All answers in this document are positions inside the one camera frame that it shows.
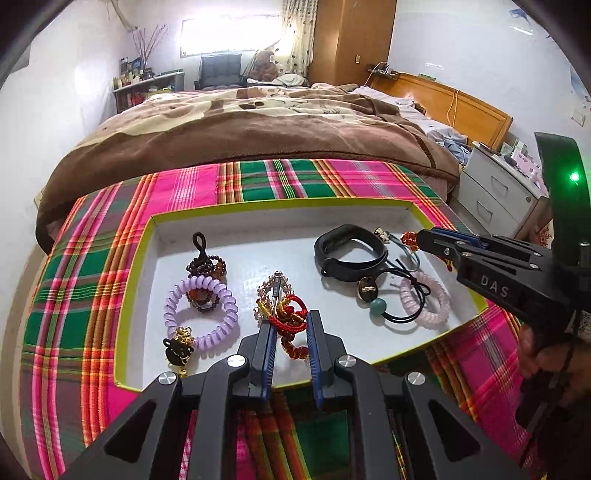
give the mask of nightstand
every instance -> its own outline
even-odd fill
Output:
[[[550,218],[550,202],[540,189],[500,156],[479,142],[460,176],[460,184],[452,194],[462,208],[456,212],[461,219],[466,214],[468,227],[475,233],[490,233],[524,239],[529,231],[538,229],[538,221]]]

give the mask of tray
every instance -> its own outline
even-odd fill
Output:
[[[145,388],[163,371],[171,369],[164,355],[164,300],[171,288],[186,278],[187,264],[197,256],[192,243],[196,231],[207,237],[207,253],[220,255],[228,265],[228,287],[239,307],[238,327],[216,349],[195,352],[187,365],[189,375],[205,372],[218,360],[236,353],[240,340],[257,333],[253,316],[257,288],[275,270],[289,278],[294,292],[308,309],[318,309],[327,333],[343,339],[348,352],[372,364],[387,361],[436,340],[486,309],[484,298],[460,285],[437,257],[419,252],[421,269],[451,295],[449,320],[439,330],[414,322],[393,325],[369,314],[357,298],[356,283],[344,283],[320,274],[313,245],[323,233],[344,223],[371,231],[382,227],[397,235],[431,228],[433,224],[413,203],[392,199],[289,199],[216,205],[153,216],[147,223],[132,262],[119,318],[115,345],[115,384],[129,390]],[[388,244],[389,259],[403,258]],[[349,261],[372,258],[364,244],[351,242],[335,257]],[[400,278],[389,274],[378,279],[380,296],[388,312],[404,314],[397,294]],[[220,309],[200,313],[182,298],[177,318],[194,335],[205,335],[223,317]],[[296,346],[306,344],[299,333]],[[277,347],[273,386],[299,385],[310,379],[308,360],[291,360]]]

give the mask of wall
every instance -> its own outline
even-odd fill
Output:
[[[61,158],[115,113],[112,78],[125,30],[112,8],[110,15],[104,1],[75,0],[0,89],[0,340],[36,245],[33,198]]]
[[[558,45],[533,20],[511,17],[515,8],[510,0],[398,0],[390,66],[429,74],[507,112],[509,132],[535,158],[535,131],[573,137],[590,155],[591,103],[573,92]],[[575,106],[587,115],[584,127],[571,120]]]
[[[194,90],[194,81],[199,78],[200,56],[180,58],[181,27],[183,20],[207,14],[280,15],[281,0],[123,0],[124,12],[131,11],[128,20],[139,28],[145,28],[148,35],[157,24],[168,24],[168,34],[154,49],[148,59],[148,66],[155,72],[166,72],[182,68],[185,71],[185,90]],[[242,69],[247,67],[254,52],[242,53]],[[138,57],[131,34],[128,35],[126,56],[129,60]]]

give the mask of comforter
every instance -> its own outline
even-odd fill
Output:
[[[455,183],[459,166],[398,106],[327,84],[155,95],[111,117],[51,175],[37,241],[79,197],[148,173],[260,158],[375,159]]]

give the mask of blue gripper pad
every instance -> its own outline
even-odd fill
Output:
[[[265,350],[265,359],[262,367],[262,399],[267,401],[271,395],[271,386],[273,383],[273,369],[275,367],[275,353],[277,351],[277,330],[271,326],[269,337],[267,339],[267,348]]]
[[[433,233],[443,233],[444,235],[455,237],[458,240],[462,240],[475,248],[484,248],[484,245],[482,245],[480,239],[475,235],[469,235],[468,233],[460,233],[456,232],[455,230],[448,230],[447,228],[441,228],[438,226],[434,226],[433,228],[431,228],[431,231]]]
[[[335,359],[331,358],[327,336],[324,333],[320,312],[312,310],[307,316],[308,354],[310,355],[310,373],[312,390],[316,406],[322,410],[327,395],[331,395],[335,382]]]

